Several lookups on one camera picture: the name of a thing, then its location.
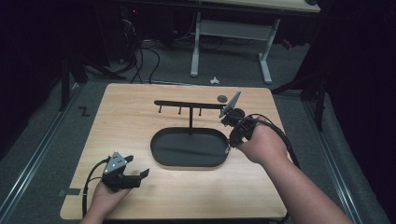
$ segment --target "dark background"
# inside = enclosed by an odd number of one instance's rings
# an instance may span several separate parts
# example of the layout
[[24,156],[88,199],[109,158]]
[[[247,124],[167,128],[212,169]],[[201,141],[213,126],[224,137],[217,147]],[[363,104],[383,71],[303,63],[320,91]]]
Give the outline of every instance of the dark background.
[[[396,202],[396,111],[392,98],[396,93],[396,4],[390,0],[319,4],[321,15],[347,21],[318,24],[286,18],[276,42],[287,39],[293,45],[312,44],[296,79],[312,74],[327,78],[326,90],[345,138],[390,221],[396,222],[392,213]],[[176,37],[174,30],[184,34],[190,25],[175,21],[189,21],[181,19],[190,18],[192,12],[158,8],[141,8],[139,12],[145,10],[155,10],[157,15],[141,20],[142,29],[154,31],[145,35],[168,45]],[[50,94],[62,73],[65,55],[76,52],[101,65],[123,58],[118,13],[114,5],[2,1],[0,158]]]

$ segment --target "hand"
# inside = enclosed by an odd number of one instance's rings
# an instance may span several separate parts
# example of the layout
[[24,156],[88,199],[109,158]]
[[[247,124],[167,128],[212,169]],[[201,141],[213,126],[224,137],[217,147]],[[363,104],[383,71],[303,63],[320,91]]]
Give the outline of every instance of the hand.
[[114,192],[102,181],[99,182],[92,197],[91,207],[81,223],[101,223],[130,191],[122,189]]
[[[266,121],[263,117],[257,117],[257,119]],[[259,122],[256,124],[250,140],[239,144],[236,148],[241,150],[250,161],[261,165],[273,157],[287,158],[288,156],[286,145],[278,134]]]

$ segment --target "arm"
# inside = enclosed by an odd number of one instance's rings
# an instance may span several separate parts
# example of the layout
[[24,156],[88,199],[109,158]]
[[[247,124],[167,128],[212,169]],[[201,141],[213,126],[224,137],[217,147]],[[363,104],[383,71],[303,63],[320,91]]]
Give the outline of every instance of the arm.
[[130,189],[122,189],[118,192],[113,192],[102,181],[99,182],[92,197],[91,207],[80,223],[102,223],[106,216],[113,211],[130,191]]
[[347,215],[288,158],[286,146],[271,128],[257,124],[238,148],[273,181],[294,223],[352,223]]

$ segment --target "table top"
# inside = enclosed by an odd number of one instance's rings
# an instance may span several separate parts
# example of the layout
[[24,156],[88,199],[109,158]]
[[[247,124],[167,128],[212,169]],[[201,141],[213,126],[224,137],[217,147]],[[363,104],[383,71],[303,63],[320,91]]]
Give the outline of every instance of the table top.
[[[108,218],[243,218],[283,217],[286,208],[268,175],[260,165],[232,149],[226,161],[213,168],[166,167],[151,154],[152,136],[163,128],[189,127],[189,109],[159,107],[155,100],[219,104],[218,96],[229,100],[240,90],[236,104],[246,114],[260,113],[282,128],[271,92],[265,88],[110,84],[106,88],[91,132],[82,151],[70,189],[83,189],[90,170],[118,151],[134,156],[125,175],[150,169],[140,188],[133,189]],[[232,128],[219,122],[219,110],[194,109],[193,127],[213,128],[229,136]],[[99,166],[92,177],[102,176]],[[88,205],[98,180],[89,185]],[[67,195],[61,210],[63,219],[81,219],[82,195]]]
[[200,0],[208,3],[233,4],[246,7],[266,7],[301,12],[320,12],[318,5],[311,6],[305,0]]

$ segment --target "wire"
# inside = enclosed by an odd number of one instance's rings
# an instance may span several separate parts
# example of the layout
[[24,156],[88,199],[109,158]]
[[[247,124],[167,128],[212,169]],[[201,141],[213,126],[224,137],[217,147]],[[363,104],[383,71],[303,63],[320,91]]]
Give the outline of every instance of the wire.
[[148,83],[151,84],[151,77],[154,74],[155,70],[157,70],[158,65],[160,65],[160,55],[152,49],[145,49],[145,50],[153,52],[155,55],[157,55],[157,58],[158,58],[157,64],[155,65],[154,69],[152,70],[152,72],[150,73],[150,75],[148,77]]
[[83,217],[85,217],[85,215],[87,215],[88,184],[92,181],[91,176],[92,176],[93,172],[96,170],[96,168],[98,168],[103,163],[108,163],[110,161],[110,158],[111,157],[107,157],[107,159],[99,161],[95,166],[93,166],[90,174],[87,177],[87,180],[85,181],[84,190],[82,192],[82,216]]
[[[261,116],[261,117],[264,117],[265,119],[267,119],[268,122],[267,122],[267,121],[264,121],[264,120],[261,120],[261,119],[251,119],[251,118],[248,118],[249,116]],[[282,132],[282,130],[280,130],[278,127],[276,127],[276,125],[275,125],[271,120],[269,120],[267,117],[265,117],[264,115],[261,115],[261,114],[251,114],[251,115],[249,115],[249,116],[244,117],[244,118],[239,118],[239,119],[240,119],[240,120],[250,120],[250,121],[254,121],[254,122],[259,122],[259,123],[261,123],[261,124],[263,124],[263,125],[266,125],[266,126],[270,127],[270,128],[271,128],[274,132],[276,132],[276,133],[279,135],[279,137],[283,140],[283,142],[284,142],[285,145],[286,145],[286,149],[287,149],[287,151],[288,151],[289,154],[290,154],[291,161],[294,163],[295,166],[297,166],[297,167],[300,169],[300,163],[298,162],[297,157],[296,157],[296,155],[295,155],[295,153],[294,153],[294,150],[293,150],[293,148],[291,147],[290,140],[289,140],[289,138]]]
[[215,46],[214,48],[207,48],[207,47],[204,47],[202,44],[200,44],[200,47],[201,47],[202,49],[206,49],[206,50],[215,50],[215,49],[220,48],[220,47],[224,44],[224,38],[223,38],[223,37],[221,37],[221,36],[216,36],[216,37],[211,36],[211,37],[212,37],[212,38],[208,38],[208,39],[219,39],[218,45]]
[[91,182],[91,181],[93,181],[93,180],[95,180],[95,179],[102,179],[102,177],[101,177],[101,176],[94,177],[94,178],[90,179],[90,181],[89,181],[89,182]]
[[[127,55],[130,54],[129,52],[131,51],[131,49],[132,49],[134,46],[135,46],[135,45],[131,45],[131,46],[127,49],[127,53],[126,53]],[[136,56],[135,56],[134,54],[132,54],[131,57],[130,57],[130,59],[129,59],[128,64],[127,64],[125,67],[121,68],[120,70],[114,71],[114,72],[112,72],[112,73],[115,74],[115,75],[120,75],[120,74],[122,74],[122,73],[124,73],[124,72],[127,72],[127,71],[131,70],[133,67],[136,66],[136,64],[137,64]],[[103,74],[103,73],[99,73],[99,72],[93,71],[93,70],[91,70],[90,68],[88,68],[87,66],[85,66],[85,71],[88,72],[88,73],[90,73],[90,74],[92,74],[92,75],[95,75],[95,76],[104,76],[104,75],[105,75],[105,74]]]
[[129,33],[129,30],[131,29],[131,27],[134,27],[134,25],[128,20],[123,19],[122,21],[128,24],[128,28],[126,29],[125,33]]
[[190,35],[190,33],[191,33],[191,30],[192,30],[192,27],[194,26],[196,15],[197,15],[197,13],[194,12],[194,15],[192,16],[192,21],[191,21],[191,25],[190,25],[189,31],[185,35],[183,35],[181,38],[175,39],[176,41],[183,40],[183,39],[186,39],[186,38],[190,38],[190,37],[193,36],[193,35]]
[[189,37],[189,38],[185,38],[185,39],[182,39],[182,40],[178,40],[178,42],[187,42],[187,41],[189,41],[189,43],[188,44],[180,44],[180,43],[178,43],[177,41],[174,41],[173,43],[174,44],[176,44],[176,45],[178,45],[178,46],[181,46],[181,47],[189,47],[189,46],[191,46],[191,45],[193,45],[194,43],[195,43],[195,41],[194,40],[189,40],[191,38],[191,36]]
[[237,39],[237,38],[226,38],[224,40],[224,43],[231,44],[231,45],[237,45],[237,46],[245,46],[245,45],[248,45],[248,44],[254,44],[254,43],[258,42],[258,40],[254,40],[254,39],[244,40],[244,42],[242,42],[242,43],[239,43],[238,41],[235,41],[235,40],[239,40],[239,39]]
[[140,66],[139,66],[138,68],[136,67],[137,70],[136,70],[136,73],[134,74],[134,77],[133,77],[132,80],[131,80],[131,84],[134,83],[134,79],[135,79],[136,77],[139,77],[140,82],[143,83],[142,77],[141,77],[140,74],[139,74],[140,69],[142,69],[142,67],[143,67],[143,52],[142,52],[142,49],[141,49],[141,48],[139,49],[139,52],[140,52],[141,64],[140,64]]

